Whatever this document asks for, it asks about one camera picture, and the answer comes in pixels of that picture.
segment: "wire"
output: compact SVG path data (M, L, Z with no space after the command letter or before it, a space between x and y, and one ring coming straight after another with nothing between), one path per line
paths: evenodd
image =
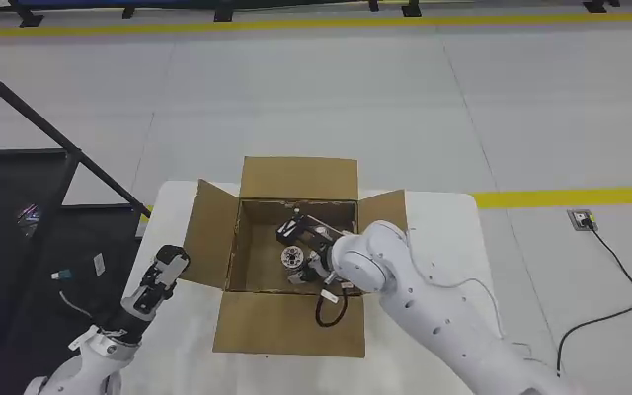
M345 316L345 312L347 311L347 304L348 304L347 290L343 288L343 308L340 310L340 313L338 313L338 317L336 317L336 319L332 322L323 322L323 320L320 317L320 311L323 308L324 300L325 298L323 297L323 295L320 295L318 297L318 302L316 302L316 322L318 323L319 326L323 328L333 327L334 325L338 324L340 320L343 319L343 317Z
M621 271L625 274L626 277L628 277L628 281L630 281L632 283L632 277L630 277L630 275L628 274L628 271L626 271L625 268L623 267L623 265L621 264L621 261L619 260L619 257L616 256L614 251L612 251L612 249L610 249L610 247L608 247L607 244L605 244L603 239L601 239L601 236L599 236L599 234L594 230L594 226L591 228L591 231L592 231L592 234L594 236L596 236L596 238L601 242L603 247L605 247L605 249L608 250L610 252L610 254L612 254L612 257L614 257L614 260L619 265L619 268L621 269Z
M500 339L504 339L505 338L505 332L503 331L503 325L501 324L501 312L498 308L498 302L496 301L496 297L494 296L494 294L492 293L492 291L490 290L490 288L487 287L487 285L485 285L481 280L477 279L477 278L467 278L461 282L458 282L456 284L439 284L436 282L433 282L431 280L429 280L428 278L426 278L426 276L424 276L424 274L422 273L422 271L417 267L417 262L415 261L415 257L413 257L413 249L410 248L410 246L408 245L408 243L406 244L408 246L408 249L410 251L410 257L411 257L411 261L413 262L413 269L415 270L415 272L417 272L417 274L419 275L419 277L422 278L422 280L431 286L436 286L438 288L445 288L445 289L454 289L454 288L458 288L459 286L470 282L470 281L474 281L476 283L478 283L479 285L481 285L483 287L483 289L485 289L485 291L487 292L487 295L489 296L490 300L492 301L492 304L494 305L494 314L496 315L496 327L498 328L498 334Z
M619 268L621 269L621 271L625 274L625 276L628 278L628 280L630 281L630 283L632 283L632 277L630 277L630 275L628 274L628 272L625 270L625 268L623 267L623 265L621 264L621 261L619 260L619 257L616 256L616 254L614 253L614 251L612 251L612 249L610 247L608 247L607 244L605 244L605 242L603 241L603 239L601 239L601 237L596 233L596 231L594 230L594 223L592 220L590 220L589 218L582 220L581 222L582 225L587 226L592 234L594 236L596 236L596 238L599 240L599 242L601 242L601 244L603 245L603 247L606 248L606 250L608 250L610 252L610 254L612 254L612 256L614 257L614 260L616 261L616 263L619 265ZM569 329L564 336L562 336L562 340L560 341L560 345L558 346L557 349L557 363L556 363L556 370L557 370L557 376L560 377L560 369L562 367L562 348L564 347L564 342L566 342L566 339L568 339L568 337L575 331L577 331L580 328L584 328L587 325L590 324L594 324L597 322L602 322L605 320L609 320L610 318L615 318L618 317L620 315L629 313L630 311L632 311L632 307L628 307L625 310L621 310L617 313L613 313L610 315L606 315L605 317L601 317L601 318L596 318L594 320L590 320L587 322L583 322L579 325L574 326L573 328Z
M476 283L478 283L479 285L481 285L483 287L483 289L485 289L485 291L487 292L487 295L489 296L490 300L492 301L492 304L494 305L494 313L496 314L496 327L498 328L498 334L500 336L501 339L505 338L505 332L503 331L503 326L501 325L501 312L498 308L498 303L496 301L496 297L494 297L494 295L492 294L492 291L490 290L490 288L487 287L487 285L485 285L481 280L477 279L477 278L467 278L461 282L458 282L456 284L450 284L450 285L446 285L446 284L439 284L436 282L431 282L431 281L426 281L429 285L432 286L436 286L437 288L445 288L445 289L454 289L454 288L458 288L461 285L466 284L467 282L471 282L474 281Z
M512 342L513 345L517 345L517 346L525 346L527 347L527 349L529 350L529 357L533 356L533 350L531 349L531 345L528 343L522 343L522 342Z
M77 310L78 312L80 312L81 314L87 315L88 317L92 318L92 314L90 314L89 312L87 312L86 310L82 309L81 307L78 307L74 304L72 304L70 302L70 300L68 300L66 298L66 295L63 294L62 291L59 291L59 296L61 296L61 300L63 300L64 303L66 303L68 306L70 306L71 308Z
M541 363L541 364L543 364L544 366L548 367L549 369L553 370L553 366L551 366L550 364L548 364L548 363L546 363L545 361L540 360L540 359L538 359L538 358L534 358L534 357L526 357L526 358L524 358L524 360L530 360L530 361L533 361L533 362L538 362L538 363Z
M557 376L560 376L560 366L562 364L562 348L564 347L564 342L566 342L566 339L569 337L569 335L571 335L573 332L577 331L580 328L584 328L587 325L590 324L594 324L595 322L601 322L601 321L605 321L605 320L609 320L610 318L614 318L614 317L618 317L620 315L623 315L625 313L628 313L632 311L632 307L628 307L625 310L621 310L618 313L614 313L614 314L610 314L610 315L606 315L605 317L601 317L601 318L597 318L595 320L590 320L587 322L584 322L580 325L577 325L573 328L571 328L567 333L564 334L564 336L562 337L562 341L560 341L560 346L557 349Z

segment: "gray floor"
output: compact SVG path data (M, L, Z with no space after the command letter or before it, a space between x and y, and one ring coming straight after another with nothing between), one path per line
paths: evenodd
M2 38L0 78L147 203L166 180L238 182L244 155L356 158L364 188L632 185L632 30L413 28ZM0 104L2 147L53 146ZM87 171L67 202L114 202ZM632 287L566 207L481 210L510 338L555 362ZM624 264L629 206L589 207ZM632 315L584 329L566 371L632 391Z

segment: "black object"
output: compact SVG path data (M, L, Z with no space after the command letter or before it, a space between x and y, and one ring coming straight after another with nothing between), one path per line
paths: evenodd
M88 168L92 173L99 177L108 187L115 190L115 192L121 195L125 200L136 208L140 213L146 217L151 216L151 212L140 201L133 197L125 188L115 181L108 173L106 173L99 165L97 165L88 155L83 153L79 147L74 145L69 139L66 138L59 130L57 130L52 124L48 123L40 114L38 114L33 108L31 108L25 101L20 99L9 87L0 82L0 97L4 99L11 107L13 107L18 113L22 114L32 124L37 126L39 130L43 131L48 137L52 138L57 144L68 153L75 157L82 165Z
M77 165L76 158L62 149L0 151L0 345L33 286L44 241L53 230ZM28 236L20 218L32 205L39 207L40 216Z
M349 304L347 299L347 290L343 288L343 308L340 310L340 313L338 313L338 317L336 317L336 319L332 322L323 322L320 314L325 298L323 297L323 295L318 296L318 301L316 302L316 323L318 323L318 325L323 328L330 328L338 324L343 319L343 317L345 317L345 313L347 312L347 305Z
M134 12L136 12L135 7L125 7L122 10L122 18L123 19L131 19L134 16Z
M604 7L606 3L611 7L621 7L621 2L619 0L592 0L585 1L582 4L584 4L584 7L586 7L586 9L592 14L603 14L607 12Z
M219 0L217 8L215 8L215 22L232 22L233 20L233 2L232 0Z
M11 8L22 18L20 28L35 28L40 25L43 15L34 15L31 10L18 2L9 0Z
M3 394L22 394L34 377L50 376L76 355L68 344L93 322L107 320L119 306L138 249L134 235L139 218L129 204L76 205L56 211L31 286L0 353ZM106 266L100 276L93 261L98 254ZM73 278L50 278L62 269L69 269ZM66 305L59 291L92 319Z
M329 251L334 247L334 243L340 236L333 238L331 232L329 235L323 235L316 231L316 228L319 226L332 229L331 226L319 221L311 215L296 212L276 230L276 240L285 247L293 246L297 241L300 241L315 251L320 256L323 266L331 270Z
M402 14L405 17L421 17L422 10L419 8L419 0L410 0L407 5L402 6Z
M614 253L614 251L612 251L612 249L603 241L603 239L601 239L599 234L594 230L594 225L593 225L593 222L591 221L591 219L590 218L586 218L586 219L582 220L582 225L587 226L592 231L592 234L594 234L594 236L596 236L597 240L603 245L603 247L605 247L606 250L608 250L610 252L610 254L612 254L612 257L614 257L614 260L619 265L619 268L621 269L621 271L625 274L625 276L628 278L630 283L632 283L632 277L630 276L630 274L628 274L628 271L625 269L623 264L621 264L621 261L619 260L619 257L617 257L617 255ZM560 376L560 369L562 367L562 348L564 347L564 342L566 342L566 339L573 332L577 331L580 328L584 328L587 325L594 324L594 323L597 323L597 322L602 322L602 321L605 321L605 320L609 320L610 318L615 318L615 317L621 316L623 314L629 313L630 311L632 311L632 307L628 307L628 308L626 308L624 310L621 310L621 311L619 311L617 313L606 315L605 317L596 318L594 320L590 320L590 321L584 322L582 324L576 325L573 328L569 329L564 334L564 336L562 336L562 340L560 341L560 345L557 348L557 364L556 364L557 376L558 377Z
M585 1L582 4L584 4L584 7L586 7L591 14L603 14L607 12L605 11L605 7L603 7L603 0Z
M133 305L134 310L142 314L149 314L155 310L160 302L168 300L173 296L176 284L174 283L171 287L165 288L164 283L156 284L156 278L163 273L163 271L158 268L158 263L169 265L177 256L182 256L182 259L188 262L191 260L182 247L166 245L156 253L154 263L147 269L147 272L140 281L139 287L144 287L144 289ZM103 329L109 332L119 332L123 330L124 333L117 337L119 341L133 345L140 344L142 334L147 327L149 327L149 324L151 324L151 320L142 320L130 314L121 305L118 305L113 311L112 316L102 325Z
M223 0L140 0L130 2L129 0L71 0L63 1L58 4L41 4L31 1L29 6L22 5L25 11L37 11L37 10L85 10L94 8L127 8L133 7L135 9L140 8L157 8L166 10L216 10L220 7L220 3ZM349 0L239 0L234 1L231 5L231 10L256 10L256 9L269 9L276 7L290 7L290 6L303 6L303 5L317 5L317 4L337 4L347 3ZM0 7L2 11L17 11L12 7ZM228 15L224 13L220 15L219 19Z

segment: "yellow floor line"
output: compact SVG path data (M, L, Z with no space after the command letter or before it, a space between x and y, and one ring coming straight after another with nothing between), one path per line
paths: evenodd
M632 188L485 192L472 194L479 208L534 208L560 205L632 204Z
M592 22L632 22L632 13L616 14L550 14L497 15L422 18L353 18L353 19L291 19L203 24L113 25L92 27L0 28L0 36L92 36L129 34L200 33L218 31L249 31L275 29L323 28L386 28L414 26L525 26L583 24Z

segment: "box flap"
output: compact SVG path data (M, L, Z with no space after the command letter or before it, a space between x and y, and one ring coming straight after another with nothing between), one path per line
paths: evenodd
M191 257L182 278L224 287L239 199L204 180L197 183L185 251Z
M225 292L213 351L216 353L364 357L364 304L349 298L345 317L321 328L314 319L318 296ZM341 304L325 303L331 321Z
M406 192L398 190L361 200L357 205L358 231L363 232L371 222L389 221L404 232L408 230L406 218Z
M240 198L357 200L357 161L246 157Z

